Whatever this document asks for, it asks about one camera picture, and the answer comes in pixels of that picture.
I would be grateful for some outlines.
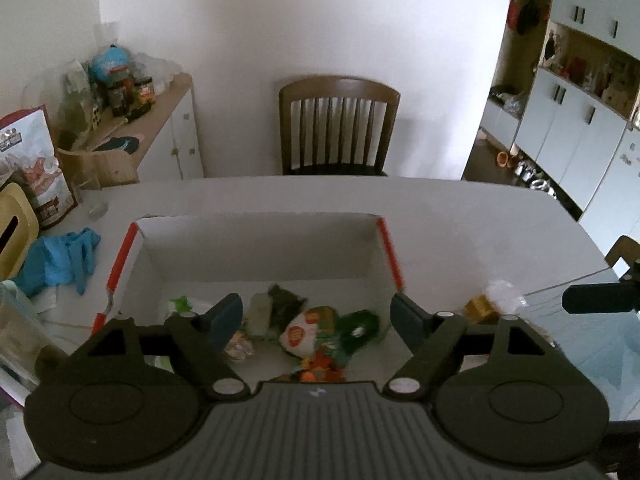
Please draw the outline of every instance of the white logo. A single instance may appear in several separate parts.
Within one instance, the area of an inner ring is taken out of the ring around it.
[[[326,390],[324,388],[316,388],[315,390],[311,390],[309,393],[316,399],[319,399],[320,397],[326,395]]]

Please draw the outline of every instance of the clear plastic container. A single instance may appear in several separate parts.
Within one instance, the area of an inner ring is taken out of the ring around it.
[[[32,311],[0,283],[0,361],[38,384],[65,358]]]

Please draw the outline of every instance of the chair seat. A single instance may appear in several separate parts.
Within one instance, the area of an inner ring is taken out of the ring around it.
[[[287,171],[291,175],[354,175],[354,176],[386,176],[384,171],[378,171],[373,166],[365,164],[318,164],[316,166],[304,166]]]

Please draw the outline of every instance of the metal screw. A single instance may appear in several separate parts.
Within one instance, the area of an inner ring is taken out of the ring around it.
[[[240,379],[233,377],[226,377],[224,379],[218,379],[213,383],[213,391],[219,395],[231,396],[237,395],[244,390],[244,383]]]
[[[420,389],[420,383],[411,377],[398,377],[389,382],[389,389],[396,394],[414,394]]]

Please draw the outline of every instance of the white table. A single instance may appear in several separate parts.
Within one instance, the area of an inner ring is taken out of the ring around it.
[[[43,314],[67,351],[89,336],[106,306],[105,285],[129,223],[149,215],[220,212],[363,212],[386,217],[406,293],[428,312],[460,311],[488,280],[529,294],[607,267],[585,231],[544,193],[472,182],[412,178],[274,176],[155,182],[104,190],[107,214],[81,209],[51,234],[89,226],[102,240],[84,296],[60,286]]]

